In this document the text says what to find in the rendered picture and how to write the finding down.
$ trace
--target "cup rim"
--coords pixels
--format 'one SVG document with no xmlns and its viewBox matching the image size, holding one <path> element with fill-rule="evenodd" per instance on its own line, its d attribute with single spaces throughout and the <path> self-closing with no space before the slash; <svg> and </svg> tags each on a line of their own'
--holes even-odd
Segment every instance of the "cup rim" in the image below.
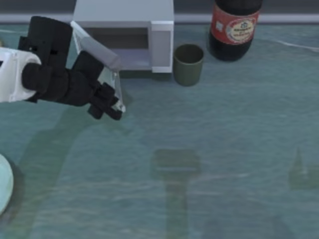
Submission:
<svg viewBox="0 0 319 239">
<path fill-rule="evenodd" d="M 176 57 L 175 52 L 176 52 L 177 49 L 179 49 L 179 48 L 182 47 L 182 46 L 195 46 L 196 48 L 198 48 L 198 49 L 201 51 L 202 57 L 200 58 L 199 61 L 196 61 L 196 62 L 193 62 L 193 63 L 186 63 L 186 62 L 183 62 L 183 61 L 179 60 L 179 59 Z M 181 45 L 179 45 L 178 47 L 176 47 L 175 50 L 174 50 L 174 59 L 175 59 L 176 61 L 178 61 L 179 63 L 184 64 L 184 65 L 194 65 L 194 64 L 200 63 L 201 61 L 203 61 L 204 55 L 205 55 L 204 50 L 203 50 L 200 46 L 198 46 L 197 44 L 193 44 L 193 43 L 181 44 Z"/>
</svg>

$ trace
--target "gray box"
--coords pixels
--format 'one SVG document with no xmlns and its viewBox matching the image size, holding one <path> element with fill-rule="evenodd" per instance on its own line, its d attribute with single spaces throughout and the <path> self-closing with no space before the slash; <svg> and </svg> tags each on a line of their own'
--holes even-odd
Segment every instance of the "gray box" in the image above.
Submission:
<svg viewBox="0 0 319 239">
<path fill-rule="evenodd" d="M 73 21 L 119 55 L 122 70 L 172 72 L 173 0 L 78 0 Z"/>
</svg>

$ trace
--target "label logo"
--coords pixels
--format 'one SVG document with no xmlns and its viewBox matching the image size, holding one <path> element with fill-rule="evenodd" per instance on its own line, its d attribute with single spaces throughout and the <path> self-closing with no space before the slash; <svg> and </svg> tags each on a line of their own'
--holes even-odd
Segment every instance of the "label logo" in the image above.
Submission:
<svg viewBox="0 0 319 239">
<path fill-rule="evenodd" d="M 226 34 L 230 41 L 235 44 L 249 41 L 255 29 L 255 18 L 242 18 L 231 21 L 226 27 Z"/>
</svg>

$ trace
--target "bottle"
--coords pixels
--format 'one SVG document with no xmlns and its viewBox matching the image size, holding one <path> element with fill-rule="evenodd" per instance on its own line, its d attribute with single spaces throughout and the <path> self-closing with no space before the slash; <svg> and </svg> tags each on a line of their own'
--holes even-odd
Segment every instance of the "bottle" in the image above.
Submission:
<svg viewBox="0 0 319 239">
<path fill-rule="evenodd" d="M 236 61 L 248 51 L 263 0 L 215 0 L 209 51 L 217 59 Z"/>
</svg>

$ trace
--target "dark liquid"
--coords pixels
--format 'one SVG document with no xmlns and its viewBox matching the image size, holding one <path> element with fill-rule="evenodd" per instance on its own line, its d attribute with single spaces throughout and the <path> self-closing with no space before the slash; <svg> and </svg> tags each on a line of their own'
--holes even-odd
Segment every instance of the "dark liquid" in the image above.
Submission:
<svg viewBox="0 0 319 239">
<path fill-rule="evenodd" d="M 246 16 L 256 13 L 260 10 L 262 0 L 216 0 L 219 8 L 231 15 Z M 211 32 L 209 32 L 209 51 L 219 60 L 236 61 L 242 58 L 249 50 L 253 41 L 239 45 L 226 44 L 217 40 Z"/>
</svg>

